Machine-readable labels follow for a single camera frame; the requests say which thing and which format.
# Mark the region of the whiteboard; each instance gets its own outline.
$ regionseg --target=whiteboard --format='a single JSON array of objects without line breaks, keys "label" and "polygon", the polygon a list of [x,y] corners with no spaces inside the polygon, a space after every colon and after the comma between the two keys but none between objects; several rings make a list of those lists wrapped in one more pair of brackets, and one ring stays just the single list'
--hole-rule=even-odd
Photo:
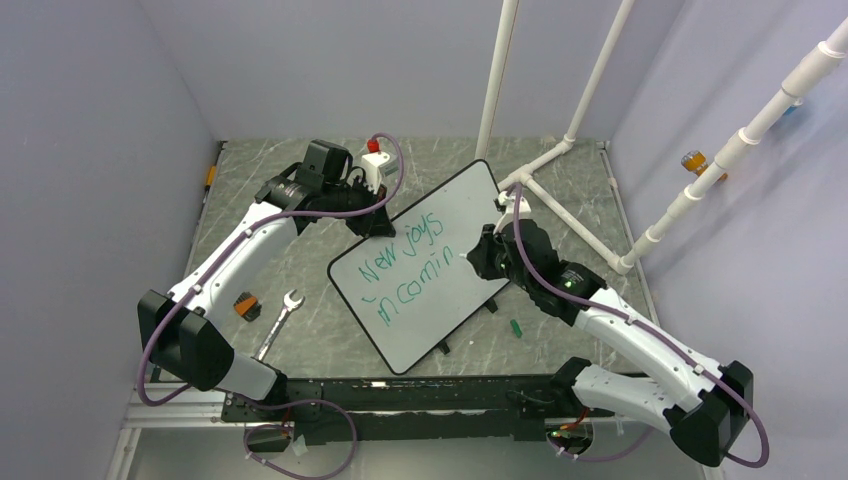
[{"label": "whiteboard", "polygon": [[489,165],[476,160],[393,218],[397,236],[363,240],[330,262],[330,281],[395,375],[506,286],[460,257],[500,218],[497,195]]}]

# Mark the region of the wrench head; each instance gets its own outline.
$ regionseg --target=wrench head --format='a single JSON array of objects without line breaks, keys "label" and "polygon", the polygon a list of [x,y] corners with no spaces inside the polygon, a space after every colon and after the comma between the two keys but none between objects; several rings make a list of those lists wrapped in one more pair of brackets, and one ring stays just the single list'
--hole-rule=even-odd
[{"label": "wrench head", "polygon": [[303,304],[303,301],[306,300],[306,297],[300,297],[300,299],[298,299],[298,300],[295,300],[294,298],[292,298],[292,296],[296,292],[297,292],[297,289],[295,288],[295,289],[289,291],[288,293],[286,293],[286,296],[283,297],[283,305],[285,305],[285,307],[287,309],[289,309],[289,311],[292,311],[292,310],[299,308]]}]

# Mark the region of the orange wire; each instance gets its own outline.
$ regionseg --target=orange wire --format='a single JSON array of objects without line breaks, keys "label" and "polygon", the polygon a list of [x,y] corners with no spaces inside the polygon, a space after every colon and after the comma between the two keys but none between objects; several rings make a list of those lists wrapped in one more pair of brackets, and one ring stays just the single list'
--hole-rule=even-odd
[{"label": "orange wire", "polygon": [[586,416],[589,415],[589,409],[587,407],[583,407],[583,411],[580,413],[580,416],[577,417],[577,420],[574,423],[566,423],[563,426],[559,427],[560,430],[573,430],[580,425],[580,422],[586,419]]}]

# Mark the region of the green object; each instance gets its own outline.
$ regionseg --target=green object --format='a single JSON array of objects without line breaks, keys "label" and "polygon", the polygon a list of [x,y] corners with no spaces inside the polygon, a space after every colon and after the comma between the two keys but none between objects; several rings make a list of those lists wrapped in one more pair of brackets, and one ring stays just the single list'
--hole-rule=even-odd
[{"label": "green object", "polygon": [[515,333],[515,336],[521,338],[521,327],[518,326],[518,322],[513,318],[509,321],[509,324],[512,325],[512,331]]}]

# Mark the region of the black whiteboard border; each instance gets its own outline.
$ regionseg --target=black whiteboard border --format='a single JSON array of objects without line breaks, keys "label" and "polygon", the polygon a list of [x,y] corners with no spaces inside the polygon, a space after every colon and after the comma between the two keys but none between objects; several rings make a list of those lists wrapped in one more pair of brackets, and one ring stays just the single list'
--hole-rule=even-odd
[{"label": "black whiteboard border", "polygon": [[[488,171],[489,171],[489,176],[490,176],[490,177],[492,177],[492,184],[493,184],[493,185],[494,185],[494,187],[495,187],[495,194],[496,194],[496,196],[497,196],[497,193],[498,193],[498,181],[497,181],[497,180],[495,180],[495,174],[494,174],[494,173],[492,173],[492,167],[490,167],[490,166],[489,166],[489,162],[487,162],[486,160],[483,160],[482,158],[479,158],[479,159],[474,160],[473,162],[469,163],[468,165],[466,165],[465,167],[463,167],[461,170],[459,170],[458,172],[456,172],[456,173],[454,173],[453,175],[451,175],[451,176],[450,176],[447,180],[445,180],[444,182],[442,182],[442,183],[440,183],[438,186],[436,186],[436,188],[434,188],[434,189],[430,190],[430,192],[428,192],[426,195],[424,195],[423,197],[419,198],[418,200],[416,200],[415,202],[413,202],[412,204],[410,204],[408,207],[406,207],[406,208],[404,208],[403,210],[401,210],[400,212],[398,212],[398,214],[397,214],[397,215],[395,215],[394,217],[392,217],[392,222],[394,222],[397,218],[399,218],[401,215],[403,215],[403,214],[404,214],[404,213],[406,213],[407,211],[411,210],[413,207],[415,207],[415,206],[416,206],[416,205],[418,205],[419,203],[423,202],[423,201],[424,201],[425,199],[427,199],[430,195],[432,195],[432,194],[436,193],[436,192],[437,192],[440,188],[442,188],[442,187],[444,187],[445,185],[447,185],[448,183],[450,183],[450,182],[451,182],[454,178],[456,178],[456,177],[458,177],[458,176],[462,175],[462,173],[463,173],[464,171],[468,170],[469,168],[473,167],[474,165],[476,165],[476,164],[478,164],[478,163],[482,163],[482,164],[486,165],[486,170],[488,170]],[[333,287],[336,289],[336,291],[337,291],[337,292],[339,292],[339,296],[340,296],[340,297],[342,297],[342,301],[343,301],[343,302],[345,302],[345,305],[347,305],[347,308],[348,308],[348,310],[350,310],[350,313],[352,313],[352,314],[353,314],[353,318],[355,318],[355,319],[356,319],[356,323],[358,323],[358,324],[359,324],[360,328],[362,328],[362,331],[363,331],[363,332],[365,332],[365,335],[367,335],[367,336],[368,336],[368,340],[370,340],[370,341],[371,341],[371,344],[372,344],[372,345],[374,345],[374,348],[377,350],[377,353],[378,353],[378,354],[380,354],[380,358],[382,358],[382,359],[383,359],[383,363],[385,363],[385,364],[386,364],[386,366],[387,366],[387,367],[389,367],[389,371],[391,371],[394,375],[405,375],[408,371],[410,371],[410,370],[412,370],[413,368],[415,368],[415,366],[416,366],[416,365],[418,365],[418,363],[419,363],[419,362],[421,362],[421,360],[423,360],[423,359],[424,359],[424,357],[426,357],[426,356],[427,356],[427,353],[430,353],[430,352],[431,352],[431,351],[433,351],[433,350],[432,350],[432,349],[428,350],[428,351],[427,351],[427,353],[425,353],[425,354],[424,354],[421,358],[419,358],[418,360],[416,360],[416,361],[415,361],[412,365],[410,365],[410,366],[409,366],[409,368],[407,368],[406,370],[404,370],[404,371],[402,371],[402,372],[400,372],[400,373],[398,373],[398,372],[394,371],[394,369],[392,368],[391,364],[389,364],[388,360],[386,360],[385,355],[383,355],[383,352],[382,352],[382,351],[380,351],[380,347],[377,345],[377,342],[375,342],[375,341],[374,341],[374,339],[373,339],[373,338],[371,338],[371,334],[370,334],[370,333],[368,333],[368,329],[367,329],[367,328],[365,328],[365,325],[363,325],[363,324],[362,324],[362,320],[360,320],[360,319],[359,319],[359,316],[358,316],[358,315],[356,315],[356,311],[355,311],[355,310],[353,309],[353,307],[350,305],[350,302],[348,302],[348,301],[347,301],[347,298],[344,296],[344,293],[342,293],[342,290],[339,288],[339,286],[336,284],[336,281],[335,281],[335,280],[333,280],[333,276],[330,274],[330,269],[333,267],[333,264],[334,264],[334,263],[336,263],[336,261],[338,261],[339,259],[341,259],[341,258],[342,258],[342,257],[344,257],[345,255],[347,255],[348,253],[350,253],[350,252],[351,252],[354,248],[356,248],[356,247],[358,247],[358,246],[362,245],[362,244],[363,244],[365,241],[367,241],[367,240],[368,240],[367,238],[364,238],[364,239],[362,239],[362,240],[360,240],[360,241],[356,242],[356,243],[355,243],[355,244],[353,244],[350,248],[348,248],[348,249],[347,249],[347,250],[345,250],[344,252],[340,253],[338,257],[336,257],[336,258],[334,258],[334,259],[330,260],[330,263],[329,263],[329,264],[327,264],[327,277],[330,279],[330,283],[332,283],[332,284],[333,284]],[[498,293],[500,293],[500,292],[501,292],[501,290],[503,290],[503,289],[504,289],[507,285],[509,285],[509,282],[505,283],[503,287],[499,288],[497,292],[495,292],[494,294],[492,294],[492,296],[491,296],[491,297],[489,297],[489,299],[494,298],[494,296],[495,296],[495,295],[497,295]],[[472,315],[474,315],[474,312],[472,312],[472,313],[471,313],[471,315],[469,315],[469,316],[465,317],[465,319],[464,319],[464,320],[462,320],[461,322],[459,322],[459,324],[457,324],[457,326],[456,326],[453,330],[451,330],[451,331],[450,331],[447,335],[445,335],[445,336],[442,338],[442,340],[440,340],[440,342],[441,342],[441,341],[444,341],[446,338],[448,338],[448,337],[450,337],[451,335],[453,335],[453,332],[455,332],[455,331],[457,330],[457,328],[461,327],[463,323],[465,323],[465,322],[466,322],[469,318],[471,318],[471,316],[472,316]]]}]

